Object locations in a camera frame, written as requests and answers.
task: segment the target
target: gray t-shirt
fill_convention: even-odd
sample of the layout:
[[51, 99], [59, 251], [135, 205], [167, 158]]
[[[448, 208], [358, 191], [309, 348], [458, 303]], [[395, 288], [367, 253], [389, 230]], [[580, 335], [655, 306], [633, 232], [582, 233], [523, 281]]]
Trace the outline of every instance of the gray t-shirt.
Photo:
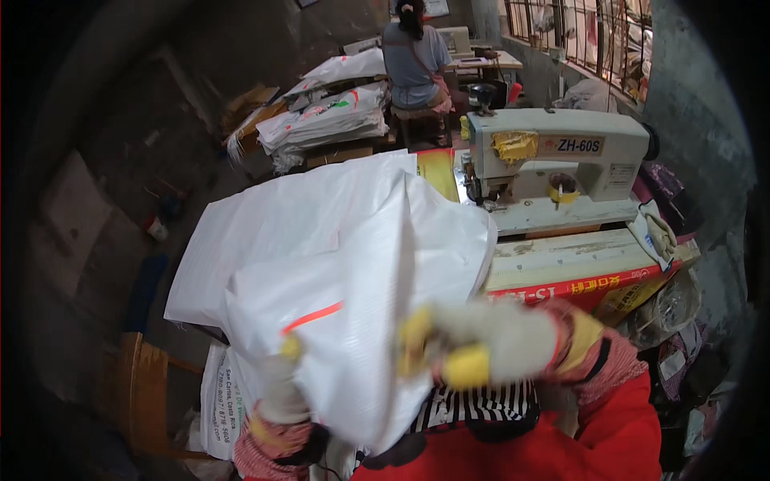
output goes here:
[[429, 71], [436, 73], [439, 67], [452, 63], [444, 39], [429, 25], [423, 27], [423, 39], [418, 41], [399, 30], [397, 23], [389, 24], [383, 33], [383, 55], [388, 75], [393, 82], [393, 103], [403, 107], [426, 104], [438, 93], [438, 85], [417, 63], [409, 47], [387, 45], [388, 42], [414, 42], [417, 57]]

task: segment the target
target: pile of sacks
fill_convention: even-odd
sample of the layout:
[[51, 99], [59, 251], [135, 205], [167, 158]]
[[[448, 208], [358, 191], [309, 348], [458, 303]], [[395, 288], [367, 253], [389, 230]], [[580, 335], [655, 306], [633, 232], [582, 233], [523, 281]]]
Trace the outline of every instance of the pile of sacks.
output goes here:
[[385, 135], [387, 96], [387, 82], [382, 81], [284, 112], [256, 125], [259, 143], [273, 157], [276, 172], [286, 173], [302, 163], [302, 152], [311, 147]]
[[[372, 48], [329, 58], [279, 97], [276, 102], [285, 102], [289, 111], [256, 125], [259, 143], [273, 157], [275, 171], [288, 172], [303, 162], [304, 150], [318, 145], [385, 135], [383, 110], [390, 100], [385, 81], [331, 95], [335, 82], [378, 75], [385, 75], [385, 61], [382, 50]], [[237, 142], [228, 141], [228, 152], [241, 159]]]

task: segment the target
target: dark hair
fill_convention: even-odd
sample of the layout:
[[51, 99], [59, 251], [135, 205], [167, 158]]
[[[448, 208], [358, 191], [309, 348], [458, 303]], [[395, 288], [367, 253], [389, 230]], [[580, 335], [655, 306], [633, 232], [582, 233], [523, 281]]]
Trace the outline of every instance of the dark hair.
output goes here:
[[[411, 5], [412, 10], [403, 10], [404, 5]], [[396, 13], [401, 23], [398, 28], [406, 32], [415, 40], [423, 39], [423, 13], [425, 12], [425, 2], [423, 0], [398, 0]]]

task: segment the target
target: hand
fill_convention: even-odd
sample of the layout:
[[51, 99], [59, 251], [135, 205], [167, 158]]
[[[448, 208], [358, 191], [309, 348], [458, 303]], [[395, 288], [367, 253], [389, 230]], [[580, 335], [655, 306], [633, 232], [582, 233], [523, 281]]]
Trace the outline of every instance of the hand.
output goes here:
[[269, 423], [297, 424], [310, 419], [305, 398], [294, 384], [294, 361], [283, 354], [267, 358], [261, 372], [267, 374], [265, 396], [257, 405], [259, 417]]
[[[547, 312], [512, 299], [424, 306], [400, 328], [399, 371], [409, 376], [430, 363], [453, 389], [531, 379], [564, 348], [562, 330]], [[445, 356], [426, 359], [435, 342]]]

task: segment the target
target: stool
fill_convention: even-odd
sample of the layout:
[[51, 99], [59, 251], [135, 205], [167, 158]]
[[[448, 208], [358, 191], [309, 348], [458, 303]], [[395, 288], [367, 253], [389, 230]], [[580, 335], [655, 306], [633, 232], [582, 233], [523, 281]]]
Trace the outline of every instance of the stool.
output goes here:
[[442, 122], [444, 124], [443, 132], [444, 136], [447, 138], [447, 144], [446, 145], [440, 145], [440, 147], [451, 147], [452, 146], [452, 132], [449, 129], [449, 115], [448, 114], [441, 114], [439, 112], [434, 111], [431, 107], [426, 107], [424, 109], [401, 109], [399, 107], [396, 107], [395, 105], [392, 105], [390, 107], [390, 113], [395, 115], [400, 124], [401, 132], [403, 135], [403, 143], [404, 146], [412, 152], [412, 139], [409, 135], [409, 121], [410, 120], [421, 120], [421, 119], [436, 119], [438, 122]]

